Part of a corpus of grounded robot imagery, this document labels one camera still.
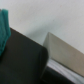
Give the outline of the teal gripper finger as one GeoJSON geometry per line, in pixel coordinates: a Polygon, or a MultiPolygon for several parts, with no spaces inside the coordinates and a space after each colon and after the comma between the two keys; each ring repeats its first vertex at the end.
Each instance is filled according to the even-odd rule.
{"type": "Polygon", "coordinates": [[[6,42],[10,37],[10,27],[8,20],[8,11],[0,10],[0,56],[4,52],[6,42]]]}

